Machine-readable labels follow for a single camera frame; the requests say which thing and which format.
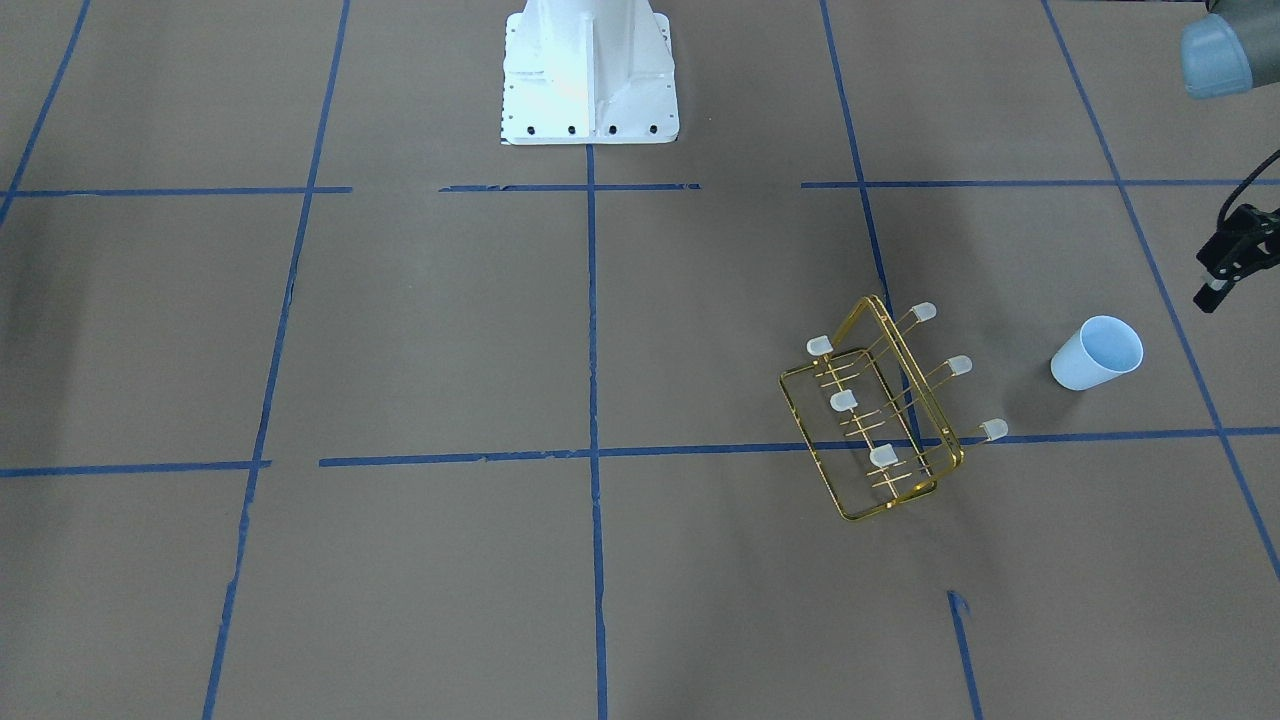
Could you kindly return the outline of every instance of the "gold wire rack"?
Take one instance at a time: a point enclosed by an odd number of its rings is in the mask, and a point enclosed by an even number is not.
[[[964,462],[965,448],[934,391],[972,370],[973,363],[956,355],[924,372],[905,340],[934,315],[933,304],[922,302],[895,322],[879,297],[863,297],[833,336],[809,341],[814,360],[778,378],[831,500],[846,520],[864,520],[924,497]],[[824,413],[817,406],[822,400]],[[828,441],[815,439],[820,436],[805,420],[819,413],[827,419],[822,430]],[[993,418],[978,432],[979,443],[992,442],[1005,437],[1009,425]],[[899,450],[906,450],[906,457]],[[869,505],[851,510],[847,496],[855,491],[869,496]]]

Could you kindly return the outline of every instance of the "floor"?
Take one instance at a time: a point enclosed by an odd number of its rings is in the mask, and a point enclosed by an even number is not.
[[[0,717],[1280,716],[1199,4],[655,0],[681,138],[599,149],[499,145],[520,5],[0,5]],[[849,524],[776,380],[868,293],[1012,434]]]

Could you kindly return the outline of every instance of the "light blue cup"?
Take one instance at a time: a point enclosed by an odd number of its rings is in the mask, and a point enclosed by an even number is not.
[[[1142,364],[1142,340],[1124,320],[1089,318],[1053,355],[1050,369],[1066,389],[1089,389]]]

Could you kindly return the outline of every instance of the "cable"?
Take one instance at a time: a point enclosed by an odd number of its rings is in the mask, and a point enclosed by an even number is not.
[[[1240,193],[1244,192],[1247,187],[1253,184],[1253,181],[1258,179],[1258,176],[1266,172],[1266,169],[1271,167],[1271,163],[1275,163],[1276,160],[1280,160],[1280,150],[1272,152],[1270,158],[1263,160],[1261,165],[1249,173],[1249,177],[1244,178],[1244,182],[1231,191],[1226,202],[1222,204],[1222,209],[1217,211],[1217,229],[1222,229],[1222,225],[1226,224],[1226,211],[1231,209],[1231,205],[1235,204],[1235,200],[1240,196]]]

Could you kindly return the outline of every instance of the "blue tape line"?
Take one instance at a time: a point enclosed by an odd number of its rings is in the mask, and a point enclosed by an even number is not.
[[[22,159],[18,160],[18,169],[14,170],[13,179],[9,182],[9,192],[5,195],[4,202],[0,204],[0,227],[4,227],[4,220],[9,217],[9,208],[13,206],[15,197],[14,193],[18,192],[18,187],[22,184],[22,176],[27,173],[31,154],[36,151],[36,141],[40,140],[40,131],[45,128],[49,109],[54,106],[54,97],[58,95],[58,88],[63,85],[67,65],[72,61],[72,53],[76,51],[76,44],[79,42],[79,33],[84,28],[84,18],[88,17],[88,4],[90,0],[81,3],[79,15],[76,17],[76,27],[72,29],[70,40],[67,41],[67,50],[63,51],[63,60],[58,64],[58,72],[54,73],[54,82],[49,86],[49,95],[45,95],[45,102],[40,106],[40,114],[36,115],[36,124],[31,128],[31,135],[27,137],[27,146],[22,150]]]
[[[344,195],[351,186],[312,188],[317,195]],[[303,195],[306,187],[154,187],[119,190],[19,190],[15,197],[177,197],[205,195]]]
[[[1236,436],[1276,436],[1280,427],[1260,428],[1228,428],[1228,434]],[[1056,434],[1030,434],[1006,436],[992,445],[1041,445],[1041,443],[1068,443],[1068,442],[1130,442],[1143,439],[1178,439],[1178,438],[1212,438],[1217,437],[1217,430],[1212,428],[1189,428],[1176,430],[1119,430],[1103,433],[1056,433]],[[960,438],[963,445],[978,445],[986,438],[965,437]],[[893,447],[910,447],[906,438],[886,439]],[[922,438],[920,445],[934,447],[940,445],[937,438]],[[865,443],[852,441],[822,441],[815,442],[818,450],[863,450]],[[755,442],[737,445],[655,445],[631,447],[599,447],[595,454],[600,457],[654,457],[663,455],[741,455],[741,454],[768,454],[768,452],[800,452],[806,447],[803,442]],[[573,460],[590,457],[591,448],[577,450],[522,450],[515,452],[445,452],[438,455],[369,455],[351,457],[325,457],[320,460],[321,468],[360,468],[374,465],[443,465],[452,462],[502,462],[516,460]]]
[[[1189,1],[1189,3],[1199,3],[1199,0],[1187,0],[1187,1]],[[1226,187],[1235,187],[1235,186],[1240,184],[1243,181],[1244,181],[1244,178],[1240,178],[1240,179],[1226,179],[1226,178],[1219,178],[1219,179],[1128,179],[1128,178],[1125,178],[1124,183],[1128,184],[1128,186],[1139,186],[1139,187],[1146,187],[1146,186],[1156,186],[1156,187],[1160,187],[1160,186],[1193,186],[1193,187],[1226,186]],[[1277,179],[1277,178],[1258,178],[1258,179],[1253,181],[1253,184],[1280,184],[1280,179]]]
[[[696,182],[660,182],[634,184],[451,184],[439,192],[616,192],[701,190]]]
[[[227,584],[223,600],[223,616],[218,626],[218,643],[214,660],[209,669],[209,688],[205,692],[204,720],[212,720],[214,705],[218,701],[218,684],[221,679],[223,659],[227,653],[227,638],[230,633],[232,614],[236,609],[236,591],[239,587],[241,569],[244,564],[244,546],[248,541],[250,506],[257,491],[257,478],[262,468],[262,452],[266,446],[266,429],[271,420],[271,402],[275,397],[275,383],[280,373],[280,357],[284,355],[284,337],[289,327],[289,309],[293,305],[293,286],[298,277],[298,261],[302,256],[302,243],[307,234],[307,222],[311,215],[311,199],[315,196],[316,177],[320,173],[320,156],[324,151],[324,136],[329,124],[329,108],[333,105],[333,92],[338,82],[338,65],[342,61],[342,45],[347,35],[347,18],[351,14],[351,0],[342,1],[342,15],[338,19],[338,37],[334,40],[333,60],[329,64],[329,82],[325,86],[324,102],[320,106],[320,123],[316,127],[315,145],[311,151],[311,169],[307,173],[307,191],[302,195],[302,211],[298,215],[298,232],[293,238],[293,254],[289,258],[289,274],[284,283],[284,299],[280,302],[280,319],[275,329],[275,345],[271,350],[271,366],[266,374],[266,389],[262,393],[262,415],[259,420],[257,437],[253,441],[253,459],[248,469],[248,482],[244,486],[244,503],[241,506],[239,536],[236,541],[236,570]]]
[[[440,192],[586,192],[585,184],[451,184]]]
[[[1187,338],[1183,323],[1178,318],[1178,310],[1174,307],[1174,301],[1169,295],[1169,288],[1165,287],[1165,279],[1160,274],[1156,258],[1151,251],[1151,245],[1147,242],[1147,233],[1142,229],[1142,223],[1138,220],[1138,213],[1133,208],[1133,200],[1129,197],[1129,191],[1125,188],[1125,182],[1120,177],[1120,169],[1116,165],[1115,156],[1111,154],[1111,146],[1107,143],[1107,138],[1102,133],[1102,124],[1098,122],[1098,115],[1093,111],[1093,104],[1089,101],[1088,92],[1084,91],[1084,82],[1080,79],[1080,73],[1075,69],[1075,61],[1071,59],[1071,53],[1066,47],[1066,40],[1062,37],[1062,31],[1057,26],[1057,18],[1053,17],[1053,9],[1050,8],[1048,0],[1041,0],[1041,5],[1044,8],[1044,15],[1048,18],[1048,24],[1053,29],[1053,37],[1057,38],[1057,46],[1062,50],[1062,58],[1066,60],[1066,67],[1071,72],[1071,79],[1075,82],[1075,90],[1080,94],[1084,109],[1089,114],[1089,122],[1093,124],[1093,132],[1098,136],[1098,145],[1102,146],[1102,155],[1107,159],[1107,165],[1111,168],[1111,176],[1116,181],[1120,197],[1124,200],[1125,210],[1129,213],[1129,222],[1133,223],[1133,229],[1138,234],[1138,242],[1142,245],[1142,252],[1147,258],[1147,266],[1151,269],[1152,278],[1156,281],[1156,288],[1160,291],[1160,297],[1165,302],[1165,310],[1169,313],[1169,318],[1174,323],[1174,331],[1178,333],[1178,341],[1183,346],[1183,352],[1187,355],[1188,364],[1190,364],[1192,374],[1196,377],[1196,384],[1199,387],[1201,397],[1204,401],[1204,407],[1208,410],[1210,420],[1213,423],[1213,429],[1217,433],[1219,441],[1222,443],[1222,451],[1226,454],[1228,462],[1231,466],[1231,473],[1235,475],[1235,483],[1239,486],[1240,495],[1244,497],[1244,503],[1248,506],[1249,514],[1253,516],[1253,525],[1258,532],[1258,538],[1262,541],[1262,547],[1266,550],[1267,557],[1271,560],[1271,570],[1275,573],[1276,579],[1280,579],[1280,556],[1276,555],[1275,544],[1271,542],[1271,533],[1267,532],[1267,525],[1262,520],[1262,514],[1258,511],[1257,502],[1253,500],[1253,491],[1249,489],[1249,483],[1244,479],[1244,473],[1240,470],[1240,465],[1235,459],[1235,451],[1231,448],[1231,442],[1228,438],[1226,432],[1222,429],[1222,420],[1219,418],[1217,407],[1213,405],[1213,398],[1208,392],[1208,384],[1204,382],[1204,375],[1201,373],[1199,363],[1196,361],[1196,354],[1192,352],[1190,341]]]
[[[598,314],[596,314],[596,265],[595,265],[595,147],[586,146],[586,299],[590,309],[588,325],[588,368],[590,369],[590,459],[591,459],[591,552],[595,568],[595,703],[599,720],[609,717],[609,673],[604,633],[604,533],[600,518],[600,424],[599,410],[599,360]]]
[[[1126,186],[1190,186],[1210,187],[1240,184],[1238,179],[1126,179]],[[1280,179],[1257,179],[1253,184],[1280,184]],[[847,190],[855,187],[902,188],[902,187],[1115,187],[1114,179],[989,179],[989,181],[810,181],[800,183],[804,190]]]
[[[447,452],[440,455],[376,455],[324,457],[321,468],[365,468],[372,465],[448,465],[453,462],[509,462],[513,460],[570,460],[588,457],[590,450],[525,450],[516,452]]]
[[[248,470],[250,460],[225,462],[146,462],[142,465],[65,465],[59,468],[0,468],[0,478],[67,478],[76,475],[143,475],[150,473],[198,473]],[[264,460],[264,468],[271,465]]]
[[[1261,428],[1222,428],[1222,432],[1229,436],[1251,437],[1251,436],[1280,436],[1280,427],[1261,427]]]
[[[658,182],[658,183],[637,183],[637,184],[598,184],[595,186],[596,192],[616,192],[620,190],[626,191],[675,191],[675,190],[701,190],[703,186],[696,182]]]
[[[884,275],[884,260],[881,256],[879,237],[876,233],[876,218],[872,214],[872,199],[867,192],[867,176],[863,174],[863,156],[858,151],[858,136],[854,132],[854,115],[849,109],[849,95],[845,92],[845,73],[840,69],[840,55],[836,53],[836,36],[831,29],[831,13],[827,9],[827,0],[818,0],[822,8],[822,26],[827,33],[827,50],[831,54],[831,70],[836,76],[836,90],[840,92],[840,109],[845,114],[845,135],[849,136],[849,154],[854,160],[854,174],[858,177],[858,192],[863,200],[863,217],[867,219],[867,234],[872,241],[872,256],[876,259],[876,274],[879,277],[881,287],[884,288],[884,306],[890,315],[893,313],[893,300],[888,292],[888,278]]]
[[[978,680],[973,675],[969,638],[964,632],[964,619],[960,618],[961,611],[964,611],[965,616],[970,615],[969,603],[955,591],[947,591],[947,603],[951,605],[951,625],[955,628],[956,644],[960,647],[960,662],[964,665],[964,682],[969,688],[969,706],[973,708],[973,720],[982,720],[982,700],[978,697]]]
[[[832,188],[852,188],[852,187],[876,187],[876,188],[892,188],[892,187],[1114,187],[1115,181],[1097,181],[1097,179],[1010,179],[1010,181],[867,181],[864,183],[859,182],[803,182],[801,188],[805,190],[832,190]]]

